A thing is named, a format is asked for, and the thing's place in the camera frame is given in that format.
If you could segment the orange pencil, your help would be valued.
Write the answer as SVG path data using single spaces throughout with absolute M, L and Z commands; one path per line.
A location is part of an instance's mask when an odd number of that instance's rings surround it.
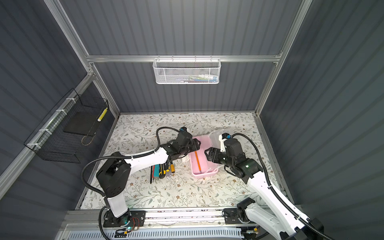
M 199 172 L 201 173 L 202 169 L 201 169 L 201 165 L 200 165 L 200 161 L 199 161 L 198 151 L 195 151 L 195 157 L 196 157 L 196 162 L 197 162 Z

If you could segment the red handled tool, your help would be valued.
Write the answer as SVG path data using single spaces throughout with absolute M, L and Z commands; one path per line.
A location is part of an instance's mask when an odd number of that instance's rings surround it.
M 156 168 L 156 166 L 152 166 L 151 184 L 152 184 L 152 182 L 153 182 L 154 179 L 155 179 L 155 168 Z

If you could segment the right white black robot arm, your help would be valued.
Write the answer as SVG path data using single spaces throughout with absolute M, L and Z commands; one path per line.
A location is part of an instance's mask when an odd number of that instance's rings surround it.
M 243 180 L 271 210 L 268 212 L 252 198 L 246 198 L 237 205 L 241 222 L 257 223 L 277 240 L 325 239 L 322 223 L 317 219 L 311 220 L 295 207 L 272 184 L 265 165 L 246 157 L 237 139 L 224 139 L 219 149 L 206 149 L 205 155 L 209 162 L 230 168 L 231 174 Z

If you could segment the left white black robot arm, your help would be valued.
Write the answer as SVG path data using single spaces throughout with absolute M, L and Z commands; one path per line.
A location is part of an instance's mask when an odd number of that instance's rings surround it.
M 129 208 L 124 197 L 124 189 L 130 175 L 155 166 L 170 163 L 183 158 L 189 153 L 196 152 L 201 147 L 201 141 L 186 130 L 178 130 L 176 139 L 159 145 L 156 149 L 131 156 L 116 153 L 109 156 L 96 174 L 100 187 L 104 191 L 104 200 L 109 211 L 115 218 L 129 214 Z

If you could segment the teal utility knife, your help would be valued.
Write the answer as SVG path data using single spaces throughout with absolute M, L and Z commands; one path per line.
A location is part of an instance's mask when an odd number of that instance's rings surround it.
M 160 165 L 154 166 L 154 179 L 158 180 L 160 178 Z

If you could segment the yellow tube in basket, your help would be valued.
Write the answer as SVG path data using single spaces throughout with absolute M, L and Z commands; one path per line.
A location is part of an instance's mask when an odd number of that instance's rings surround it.
M 98 117 L 98 119 L 97 119 L 97 121 L 98 122 L 101 122 L 102 120 L 103 120 L 103 118 L 105 117 L 105 115 L 106 115 L 106 113 L 108 112 L 108 107 L 106 107 L 102 112 L 101 112 L 101 114 L 99 115 L 99 117 Z

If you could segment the black pad in basket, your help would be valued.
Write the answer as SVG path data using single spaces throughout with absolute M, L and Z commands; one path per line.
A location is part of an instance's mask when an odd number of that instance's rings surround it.
M 78 112 L 64 127 L 64 133 L 93 137 L 101 125 L 97 119 L 95 114 Z

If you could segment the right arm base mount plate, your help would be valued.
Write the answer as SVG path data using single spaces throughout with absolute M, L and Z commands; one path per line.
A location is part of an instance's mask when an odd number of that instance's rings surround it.
M 224 217 L 225 223 L 227 225 L 254 224 L 252 221 L 240 219 L 238 210 L 236 208 L 224 208 L 222 210 L 222 216 Z

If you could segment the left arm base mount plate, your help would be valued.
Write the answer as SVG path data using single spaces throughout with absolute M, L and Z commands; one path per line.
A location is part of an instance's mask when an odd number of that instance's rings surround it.
M 145 222 L 146 213 L 146 211 L 128 211 L 122 216 L 116 218 L 111 210 L 107 210 L 107 212 L 103 216 L 103 227 L 142 227 Z

